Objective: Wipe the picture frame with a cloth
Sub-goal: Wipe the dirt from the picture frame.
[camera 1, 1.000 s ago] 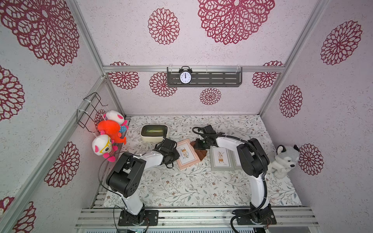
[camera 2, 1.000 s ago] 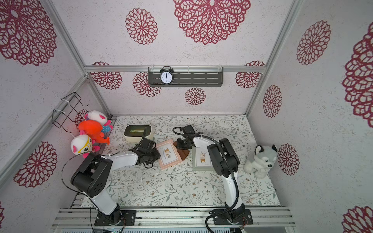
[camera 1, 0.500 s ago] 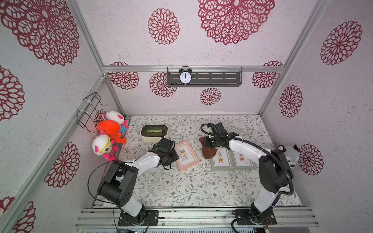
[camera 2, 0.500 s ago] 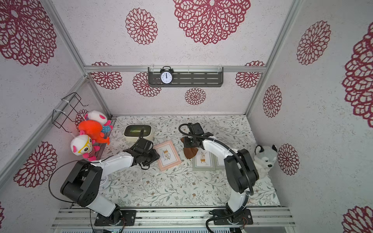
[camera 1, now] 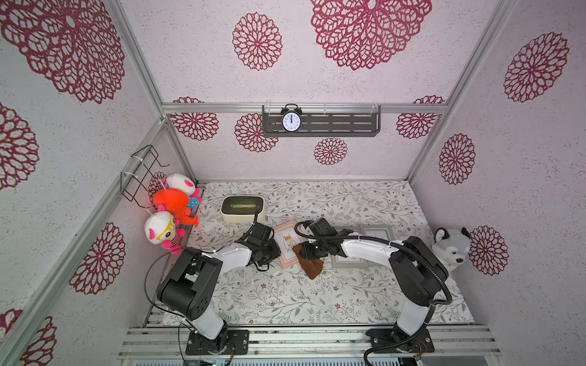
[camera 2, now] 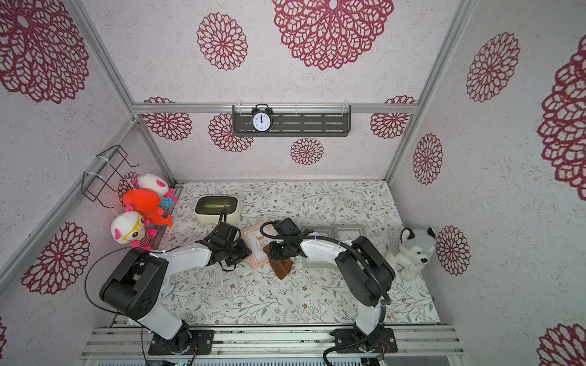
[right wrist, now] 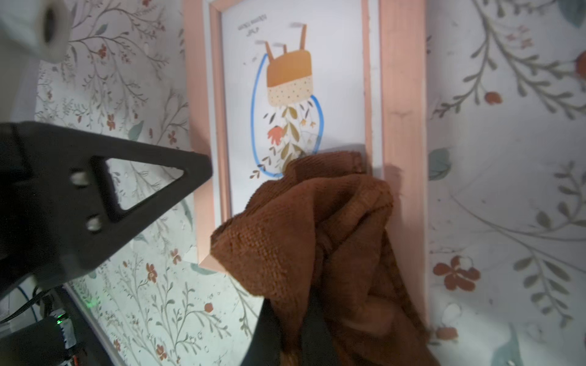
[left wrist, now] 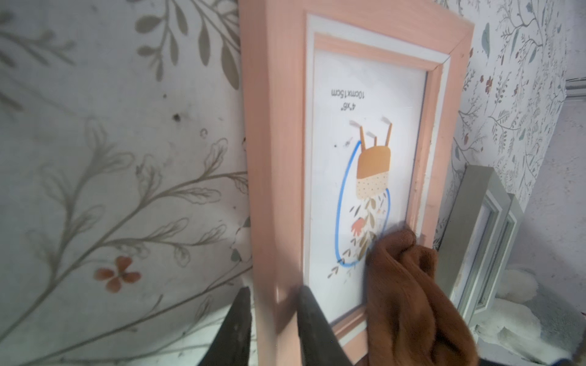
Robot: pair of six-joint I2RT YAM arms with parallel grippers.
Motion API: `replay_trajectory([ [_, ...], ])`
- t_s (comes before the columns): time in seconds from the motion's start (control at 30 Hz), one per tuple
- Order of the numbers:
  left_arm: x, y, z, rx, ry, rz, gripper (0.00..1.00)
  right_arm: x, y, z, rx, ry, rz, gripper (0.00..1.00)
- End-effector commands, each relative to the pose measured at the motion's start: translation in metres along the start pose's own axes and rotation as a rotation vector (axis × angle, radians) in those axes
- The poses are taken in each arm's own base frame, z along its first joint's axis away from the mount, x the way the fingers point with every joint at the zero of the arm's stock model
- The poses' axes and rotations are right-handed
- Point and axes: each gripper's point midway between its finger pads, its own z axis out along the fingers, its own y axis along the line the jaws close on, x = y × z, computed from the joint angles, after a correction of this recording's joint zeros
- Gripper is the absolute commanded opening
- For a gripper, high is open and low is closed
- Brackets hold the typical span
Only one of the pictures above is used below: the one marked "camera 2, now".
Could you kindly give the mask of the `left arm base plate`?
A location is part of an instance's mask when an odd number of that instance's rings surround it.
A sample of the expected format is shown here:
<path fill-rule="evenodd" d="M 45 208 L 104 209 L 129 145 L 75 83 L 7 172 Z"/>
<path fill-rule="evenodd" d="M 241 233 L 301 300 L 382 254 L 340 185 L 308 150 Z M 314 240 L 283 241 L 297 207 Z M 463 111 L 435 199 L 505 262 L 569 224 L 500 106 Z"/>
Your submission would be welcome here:
<path fill-rule="evenodd" d="M 215 331 L 210 329 L 191 329 L 182 321 L 177 334 L 165 339 L 154 334 L 148 355 L 209 355 L 214 342 Z"/>

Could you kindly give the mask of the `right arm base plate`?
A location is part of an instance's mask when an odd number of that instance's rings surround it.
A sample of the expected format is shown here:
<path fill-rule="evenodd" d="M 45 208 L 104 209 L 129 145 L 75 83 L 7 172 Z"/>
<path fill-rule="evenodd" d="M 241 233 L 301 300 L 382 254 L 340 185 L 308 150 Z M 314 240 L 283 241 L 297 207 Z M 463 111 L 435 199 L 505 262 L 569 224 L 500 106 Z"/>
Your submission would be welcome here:
<path fill-rule="evenodd" d="M 393 329 L 378 325 L 366 335 L 357 326 L 338 328 L 330 332 L 334 337 L 335 352 L 338 353 L 396 353 L 398 344 Z"/>

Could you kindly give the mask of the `brown cloth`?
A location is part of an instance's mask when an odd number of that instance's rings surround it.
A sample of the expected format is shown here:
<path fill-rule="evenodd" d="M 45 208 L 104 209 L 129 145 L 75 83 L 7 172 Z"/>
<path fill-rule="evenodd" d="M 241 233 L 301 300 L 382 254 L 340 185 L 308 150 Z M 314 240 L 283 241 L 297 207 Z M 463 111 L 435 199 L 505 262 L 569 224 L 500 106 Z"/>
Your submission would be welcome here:
<path fill-rule="evenodd" d="M 271 254 L 270 246 L 264 246 L 263 249 L 274 273 L 279 280 L 283 280 L 287 276 L 293 267 L 293 261 L 291 259 L 273 259 Z"/>

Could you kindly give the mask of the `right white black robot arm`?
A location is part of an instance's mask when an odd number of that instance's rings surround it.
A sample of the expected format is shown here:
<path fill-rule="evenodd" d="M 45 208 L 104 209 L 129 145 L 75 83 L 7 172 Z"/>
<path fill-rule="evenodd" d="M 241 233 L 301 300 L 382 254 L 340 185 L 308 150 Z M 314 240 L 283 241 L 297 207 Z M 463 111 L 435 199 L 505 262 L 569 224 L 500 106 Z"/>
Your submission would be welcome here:
<path fill-rule="evenodd" d="M 314 232 L 302 232 L 289 218 L 265 222 L 259 230 L 271 239 L 269 257 L 272 260 L 302 256 L 335 265 L 359 304 L 355 328 L 365 336 L 381 332 L 386 306 L 391 302 L 389 290 L 395 271 L 366 237 L 344 242 Z"/>

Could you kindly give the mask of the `pink picture frame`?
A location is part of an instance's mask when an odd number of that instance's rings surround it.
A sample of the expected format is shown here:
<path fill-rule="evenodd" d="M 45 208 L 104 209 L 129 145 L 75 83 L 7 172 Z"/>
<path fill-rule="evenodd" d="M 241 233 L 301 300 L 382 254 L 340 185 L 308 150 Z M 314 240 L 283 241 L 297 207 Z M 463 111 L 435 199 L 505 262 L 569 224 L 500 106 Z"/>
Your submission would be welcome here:
<path fill-rule="evenodd" d="M 269 264 L 269 257 L 263 251 L 273 239 L 260 231 L 261 223 L 251 227 L 247 227 L 241 231 L 245 243 L 248 245 L 252 254 L 250 255 L 250 262 L 252 268 L 260 268 Z"/>

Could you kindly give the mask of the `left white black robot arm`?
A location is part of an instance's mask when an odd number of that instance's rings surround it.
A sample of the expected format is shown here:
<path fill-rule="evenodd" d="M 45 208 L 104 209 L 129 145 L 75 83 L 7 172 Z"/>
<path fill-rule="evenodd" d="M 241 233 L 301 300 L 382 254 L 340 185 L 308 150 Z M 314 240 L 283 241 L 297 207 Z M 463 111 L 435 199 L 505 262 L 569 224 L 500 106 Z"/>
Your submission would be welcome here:
<path fill-rule="evenodd" d="M 220 265 L 233 271 L 252 254 L 241 231 L 221 215 L 204 239 L 170 250 L 132 248 L 102 286 L 99 297 L 119 313 L 166 341 L 186 341 L 189 326 L 160 303 L 160 292 L 172 276 L 193 268 Z"/>

